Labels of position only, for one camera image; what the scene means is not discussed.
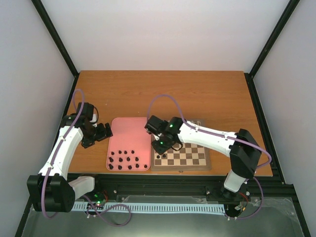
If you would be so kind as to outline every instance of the white wall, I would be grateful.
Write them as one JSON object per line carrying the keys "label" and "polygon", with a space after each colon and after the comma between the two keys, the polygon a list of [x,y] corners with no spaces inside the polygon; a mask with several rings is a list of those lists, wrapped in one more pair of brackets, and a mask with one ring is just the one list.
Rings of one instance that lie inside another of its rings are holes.
{"label": "white wall", "polygon": [[32,2],[0,1],[1,236],[16,232],[26,181],[49,156],[72,81]]}
{"label": "white wall", "polygon": [[288,0],[43,0],[78,70],[249,72]]}
{"label": "white wall", "polygon": [[316,236],[316,1],[301,1],[255,84],[286,182]]}

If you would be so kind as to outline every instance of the pink tray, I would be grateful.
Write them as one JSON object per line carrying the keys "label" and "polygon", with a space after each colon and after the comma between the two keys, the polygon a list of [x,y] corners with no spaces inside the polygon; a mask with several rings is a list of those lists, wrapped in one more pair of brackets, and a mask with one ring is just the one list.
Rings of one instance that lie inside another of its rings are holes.
{"label": "pink tray", "polygon": [[115,118],[112,121],[108,170],[144,171],[150,168],[151,136],[144,128],[146,122],[146,118]]}

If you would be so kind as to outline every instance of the wooden tabletop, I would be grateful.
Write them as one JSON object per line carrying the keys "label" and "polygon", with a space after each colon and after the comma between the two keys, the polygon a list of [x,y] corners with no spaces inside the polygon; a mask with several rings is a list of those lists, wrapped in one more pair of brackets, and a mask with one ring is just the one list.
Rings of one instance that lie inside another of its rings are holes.
{"label": "wooden tabletop", "polygon": [[[81,71],[76,88],[81,88],[85,101],[99,111],[99,122],[111,124],[118,117],[146,117],[154,96],[172,95],[180,104],[186,119],[203,119],[206,127],[238,132],[247,129],[259,146],[264,147],[257,118],[243,72],[232,71]],[[76,95],[76,104],[80,101]],[[73,113],[71,106],[68,113]],[[179,116],[168,98],[159,98],[151,115],[169,120]],[[109,139],[84,149],[78,146],[69,172],[72,173],[129,173],[177,175],[226,175],[230,159],[210,151],[211,170],[200,171],[110,171],[106,168]],[[259,164],[268,160],[262,155]],[[257,175],[272,176],[269,165]]]}

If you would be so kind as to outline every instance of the wooden chessboard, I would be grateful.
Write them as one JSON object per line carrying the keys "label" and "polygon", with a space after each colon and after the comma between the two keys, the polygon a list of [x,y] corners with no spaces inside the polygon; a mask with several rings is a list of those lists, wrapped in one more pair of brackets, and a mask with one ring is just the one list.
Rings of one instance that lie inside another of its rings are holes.
{"label": "wooden chessboard", "polygon": [[[199,120],[192,121],[201,125]],[[180,148],[179,144],[173,146],[174,149]],[[165,154],[159,155],[153,148],[151,150],[151,170],[160,171],[183,171],[183,170],[210,170],[210,157],[208,148],[183,143],[183,147],[175,151],[169,149]]]}

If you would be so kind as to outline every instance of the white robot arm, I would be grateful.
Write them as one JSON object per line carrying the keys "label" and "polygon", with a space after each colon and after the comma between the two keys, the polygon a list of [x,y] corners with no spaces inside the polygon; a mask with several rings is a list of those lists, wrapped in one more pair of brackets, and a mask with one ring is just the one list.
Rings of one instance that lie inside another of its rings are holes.
{"label": "white robot arm", "polygon": [[[94,190],[95,181],[91,176],[80,176],[69,183],[67,182],[69,165],[78,144],[81,142],[83,147],[88,148],[94,145],[95,141],[112,136],[108,123],[105,125],[96,124],[93,109],[93,105],[84,103],[82,113],[73,127],[70,127],[70,124],[74,121],[78,111],[76,114],[63,117],[59,137],[50,157],[38,175],[29,177],[27,186],[36,211],[41,211],[41,191],[43,188],[45,189],[45,209],[55,212],[71,211],[76,199]],[[43,187],[43,181],[47,174],[47,184],[46,187]]]}
{"label": "white robot arm", "polygon": [[168,149],[173,148],[175,143],[180,145],[182,143],[193,143],[218,151],[229,157],[232,169],[224,182],[224,188],[228,191],[224,195],[231,196],[232,193],[238,192],[245,180],[253,177],[261,152],[225,138],[238,138],[257,145],[256,141],[244,129],[241,129],[239,133],[235,133],[198,126],[189,121],[187,121],[187,124],[177,117],[173,117],[170,122],[167,122],[156,116],[151,116],[145,128],[150,134],[154,135],[155,140],[152,142],[152,146],[159,154],[163,154]]}

